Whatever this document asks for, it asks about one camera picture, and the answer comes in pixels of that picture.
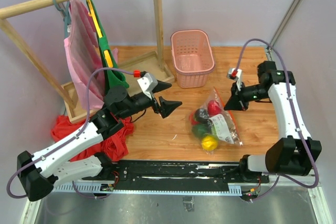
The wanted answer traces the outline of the clear zip top bag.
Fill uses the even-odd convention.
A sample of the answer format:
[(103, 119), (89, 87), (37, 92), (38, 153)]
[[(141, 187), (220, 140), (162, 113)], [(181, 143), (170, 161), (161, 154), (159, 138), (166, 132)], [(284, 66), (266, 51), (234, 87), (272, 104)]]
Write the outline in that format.
[[(221, 114), (217, 114), (215, 116), (209, 116), (209, 120), (207, 121), (207, 123), (200, 123), (200, 124), (207, 124), (208, 125), (209, 129), (211, 130), (211, 134), (209, 134), (209, 135), (214, 136), (218, 140), (218, 147), (221, 144), (243, 146), (243, 142), (239, 137), (238, 128), (237, 128), (236, 123), (234, 121), (234, 117), (233, 117), (231, 112), (224, 110), (224, 103), (223, 103), (221, 97), (219, 96), (219, 93), (218, 93), (216, 88), (212, 89), (208, 98), (197, 109), (205, 108), (207, 110), (207, 104), (210, 100), (217, 101), (220, 104), (220, 107), (222, 108), (222, 112), (221, 112)], [(201, 144), (202, 139), (196, 138), (193, 135), (192, 131), (191, 131), (191, 134)]]

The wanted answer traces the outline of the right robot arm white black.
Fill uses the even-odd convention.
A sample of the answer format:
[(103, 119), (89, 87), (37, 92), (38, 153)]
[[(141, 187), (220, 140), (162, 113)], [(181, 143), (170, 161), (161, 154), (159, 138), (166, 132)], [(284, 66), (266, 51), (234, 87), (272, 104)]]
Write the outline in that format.
[(275, 109), (279, 139), (264, 155), (244, 155), (238, 177), (250, 182), (261, 173), (307, 176), (322, 146), (312, 139), (300, 114), (294, 76), (290, 71), (278, 70), (273, 61), (259, 64), (257, 76), (258, 84), (246, 86), (242, 71), (229, 69), (227, 77), (234, 83), (224, 109), (246, 111), (250, 102), (269, 99)]

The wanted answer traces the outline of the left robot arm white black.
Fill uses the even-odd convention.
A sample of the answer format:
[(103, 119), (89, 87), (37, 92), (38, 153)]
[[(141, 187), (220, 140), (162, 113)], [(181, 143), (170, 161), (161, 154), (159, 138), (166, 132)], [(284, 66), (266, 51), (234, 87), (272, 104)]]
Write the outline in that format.
[(124, 86), (114, 86), (104, 97), (103, 107), (85, 121), (76, 131), (57, 143), (31, 154), (23, 151), (17, 156), (18, 177), (30, 201), (38, 201), (54, 188), (86, 177), (99, 177), (102, 180), (112, 175), (111, 159), (98, 152), (92, 156), (71, 162), (80, 152), (107, 140), (124, 128), (124, 119), (152, 108), (162, 118), (168, 117), (182, 105), (181, 101), (168, 101), (154, 94), (170, 88), (163, 81), (138, 79), (141, 92), (130, 96)]

